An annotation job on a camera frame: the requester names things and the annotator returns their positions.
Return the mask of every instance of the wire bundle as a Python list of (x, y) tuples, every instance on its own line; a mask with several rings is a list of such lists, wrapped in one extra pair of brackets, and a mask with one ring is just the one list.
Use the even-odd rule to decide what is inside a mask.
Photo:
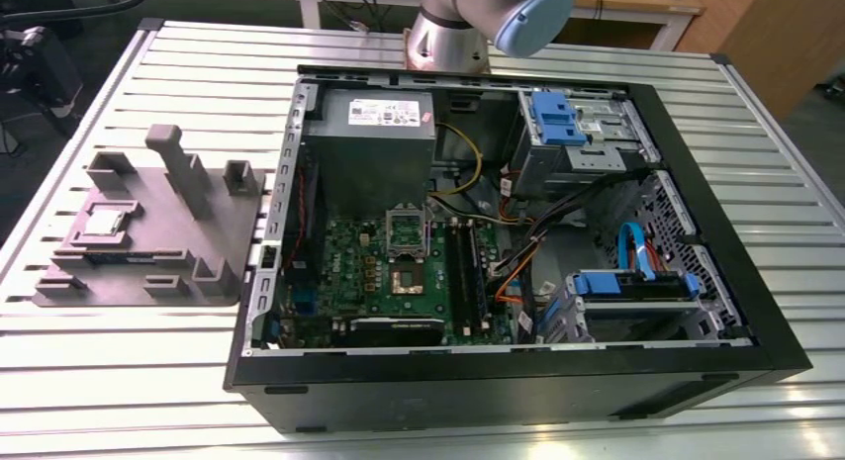
[(344, 13), (343, 8), (348, 8), (351, 10), (360, 10), (362, 8), (367, 7), (367, 11), (370, 12), (370, 17), (372, 18), (372, 26), (378, 29), (379, 32), (384, 32), (384, 17), (387, 17), (388, 12), (391, 11), (391, 9), (394, 8), (392, 5), (388, 6), (384, 10), (384, 13), (382, 13), (379, 15), (379, 0), (372, 0), (372, 3), (370, 3), (368, 0), (360, 0), (362, 3), (356, 6), (352, 5), (346, 5), (342, 2), (338, 2), (336, 4), (334, 2), (330, 2), (328, 0), (320, 0), (324, 4), (326, 7), (328, 8), (328, 12), (331, 12), (331, 15), (335, 16), (335, 18), (338, 20), (340, 20), (347, 27), (350, 27), (352, 30), (356, 31), (366, 31), (362, 29), (360, 24), (352, 20), (350, 18), (350, 16)]
[[(509, 177), (517, 176), (519, 174), (521, 174), (519, 170), (509, 171), (507, 173), (505, 173), (502, 175), (502, 178), (509, 178)], [(505, 222), (509, 222), (509, 223), (517, 223), (519, 221), (519, 218), (509, 216), (509, 214), (507, 214), (507, 204), (510, 203), (510, 201), (511, 201), (510, 197), (502, 196), (502, 200), (499, 201), (499, 219), (502, 221), (505, 221)], [(529, 223), (533, 223), (534, 222), (534, 218), (527, 217), (526, 221)]]
[[(505, 226), (517, 226), (518, 220), (513, 219), (513, 218), (502, 218), (502, 219), (495, 219), (491, 218), (486, 215), (482, 215), (481, 212), (478, 214), (473, 214), (473, 213), (467, 213), (465, 211), (458, 210), (454, 206), (451, 206), (449, 203), (446, 203), (446, 201), (442, 199), (443, 196), (451, 196), (451, 195), (463, 195), (465, 192), (467, 190), (470, 190), (470, 188), (473, 188), (475, 186), (475, 184), (478, 183), (479, 179), (481, 179), (481, 172), (482, 172), (482, 166), (483, 166), (483, 154), (481, 152), (481, 149), (478, 148), (478, 145), (475, 144), (475, 142), (473, 141), (473, 139), (467, 136), (467, 134), (463, 133), (463, 131), (455, 127), (453, 124), (447, 124), (445, 122), (438, 122), (437, 123), (438, 127), (443, 127), (445, 129), (450, 130), (451, 132), (454, 132), (461, 139), (463, 140), (463, 142), (466, 143), (466, 145), (470, 147), (470, 150), (473, 150), (473, 155), (475, 157), (475, 169), (473, 171), (473, 176), (470, 177), (470, 179), (467, 180), (466, 183), (463, 183), (462, 185), (457, 185), (454, 188), (449, 189), (449, 190), (443, 190), (443, 191), (433, 191), (430, 192), (427, 195), (431, 198), (431, 200), (438, 203), (441, 205), (441, 207), (447, 210), (451, 214), (457, 215), (457, 216), (462, 216), (463, 218), (473, 218), (473, 219), (478, 219), (482, 221), (487, 221), (490, 223), (494, 223), (497, 225), (505, 225)], [(473, 206), (474, 202), (471, 201), (471, 198), (467, 198), (467, 201), (470, 202), (470, 204)]]
[(605, 11), (605, 0), (595, 0), (595, 9), (593, 10), (593, 20), (602, 19), (603, 11)]
[[(497, 270), (501, 270), (502, 268), (509, 267), (515, 261), (519, 261), (517, 267), (505, 279), (505, 283), (497, 291), (495, 300), (497, 302), (509, 303), (522, 302), (523, 313), (529, 316), (533, 323), (531, 330), (527, 330), (522, 325), (519, 325), (518, 342), (521, 344), (534, 342), (534, 338), (537, 335), (537, 326), (534, 324), (534, 320), (537, 319), (537, 302), (533, 292), (534, 284), (531, 283), (531, 261), (538, 253), (543, 237), (547, 234), (547, 228), (554, 222), (559, 221), (561, 218), (578, 210), (583, 206), (583, 204), (591, 198), (598, 196), (598, 194), (606, 188), (610, 188), (611, 186), (625, 181), (642, 179), (649, 176), (650, 173), (651, 169), (642, 168), (626, 173), (605, 175), (593, 183), (590, 183), (585, 188), (582, 188), (578, 192), (557, 200), (557, 202), (551, 204), (551, 206), (543, 211), (535, 222), (531, 224), (531, 227), (529, 228), (529, 231), (526, 232), (526, 235), (523, 237), (522, 247), (497, 265)], [(519, 280), (523, 294), (522, 300), (503, 295), (505, 291), (507, 290), (507, 285), (511, 283), (517, 276), (521, 277)]]
[(109, 3), (97, 7), (77, 8), (73, 10), (49, 10), (44, 12), (16, 13), (0, 17), (0, 28), (5, 29), (11, 25), (20, 23), (43, 23), (57, 20), (73, 20), (80, 18), (93, 18), (115, 13), (125, 12), (138, 7), (144, 0), (127, 0), (124, 2)]
[(669, 271), (669, 264), (665, 263), (663, 258), (658, 254), (654, 245), (651, 244), (651, 240), (646, 240), (646, 252), (649, 253), (649, 261), (651, 262), (651, 266), (657, 269), (662, 269)]

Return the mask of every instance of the power cable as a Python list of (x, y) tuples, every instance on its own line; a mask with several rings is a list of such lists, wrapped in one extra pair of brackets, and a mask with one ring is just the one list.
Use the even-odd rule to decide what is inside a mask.
[(605, 0), (595, 0), (595, 11), (593, 12), (593, 20), (602, 19), (603, 11), (605, 11)]
[(384, 30), (382, 30), (382, 27), (379, 25), (379, 13), (378, 10), (375, 8), (374, 5), (370, 4), (370, 2), (367, 0), (360, 0), (364, 4), (364, 6), (367, 7), (367, 11), (370, 12), (370, 17), (372, 17), (372, 26), (374, 28), (376, 28), (379, 30), (379, 32), (383, 32)]
[(454, 214), (457, 216), (462, 216), (463, 218), (473, 218), (473, 219), (477, 219), (477, 220), (489, 221), (490, 223), (497, 224), (497, 225), (515, 226), (518, 224), (518, 223), (510, 223), (507, 221), (497, 220), (495, 218), (490, 218), (486, 215), (474, 215), (471, 213), (461, 211), (454, 206), (451, 206), (449, 203), (446, 203), (442, 200), (442, 198), (439, 198), (438, 196), (429, 195), (429, 197), (434, 200), (435, 203), (438, 203), (443, 207), (445, 210), (447, 210), (451, 214)]
[(478, 149), (478, 145), (475, 144), (473, 139), (461, 131), (461, 129), (458, 127), (455, 127), (453, 124), (447, 124), (445, 122), (438, 122), (437, 125), (439, 127), (443, 127), (445, 129), (451, 130), (461, 137), (461, 139), (463, 140), (466, 145), (470, 147), (470, 150), (473, 150), (473, 154), (475, 156), (475, 171), (474, 171), (473, 177), (469, 179), (469, 181), (466, 183), (463, 183), (461, 186), (458, 186), (457, 188), (453, 188), (450, 190), (443, 190), (443, 191), (435, 191), (435, 192), (430, 193), (431, 195), (435, 195), (435, 196), (447, 196), (447, 195), (454, 195), (457, 193), (461, 193), (461, 192), (469, 190), (473, 186), (475, 186), (475, 183), (478, 183), (478, 179), (481, 178), (481, 168), (482, 168), (482, 164), (483, 164), (483, 155), (482, 155), (481, 150)]
[(75, 20), (81, 18), (101, 17), (125, 12), (138, 7), (146, 0), (127, 0), (120, 3), (111, 3), (96, 7), (76, 8), (72, 10), (49, 10), (44, 12), (15, 13), (0, 17), (0, 27), (7, 28), (9, 25), (20, 23), (43, 23), (57, 20)]
[(348, 15), (346, 15), (346, 13), (343, 13), (343, 11), (334, 6), (334, 2), (330, 2), (328, 0), (320, 0), (322, 3), (326, 4), (326, 7), (328, 8), (328, 12), (331, 12), (331, 15), (334, 15), (334, 17), (340, 20), (343, 22), (343, 24), (351, 28), (355, 31), (362, 31), (359, 29), (359, 27), (355, 26), (355, 21), (348, 17)]

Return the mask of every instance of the blue latch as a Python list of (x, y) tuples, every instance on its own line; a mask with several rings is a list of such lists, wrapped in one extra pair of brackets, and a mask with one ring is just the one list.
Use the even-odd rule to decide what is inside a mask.
[(573, 282), (578, 295), (622, 293), (617, 274), (613, 272), (582, 272)]
[(698, 285), (698, 277), (687, 273), (683, 275), (683, 280), (686, 281), (686, 288), (689, 289), (689, 298), (694, 299), (696, 297), (698, 297), (698, 294), (701, 293), (701, 286)]
[(578, 113), (569, 105), (566, 96), (561, 92), (534, 92), (531, 99), (541, 141), (553, 145), (585, 146), (586, 135), (575, 125)]

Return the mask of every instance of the chip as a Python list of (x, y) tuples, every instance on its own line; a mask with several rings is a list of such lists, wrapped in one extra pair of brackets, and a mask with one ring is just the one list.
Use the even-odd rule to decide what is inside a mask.
[(391, 293), (421, 295), (425, 293), (425, 266), (414, 262), (391, 264)]

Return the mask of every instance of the slotted metal tabletop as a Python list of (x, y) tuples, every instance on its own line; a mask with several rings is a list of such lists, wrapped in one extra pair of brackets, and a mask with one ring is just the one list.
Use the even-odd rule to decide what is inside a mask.
[[(826, 458), (845, 452), (845, 218), (730, 66), (700, 54), (491, 50), (494, 72), (657, 87), (814, 369), (666, 420), (280, 435), (223, 392), (236, 307), (39, 309), (100, 149), (160, 165), (178, 124), (207, 168), (272, 170), (302, 63), (400, 67), (398, 35), (166, 22), (139, 31), (0, 250), (0, 454), (264, 458)], [(268, 178), (268, 187), (274, 181)], [(256, 230), (263, 227), (258, 222)]]

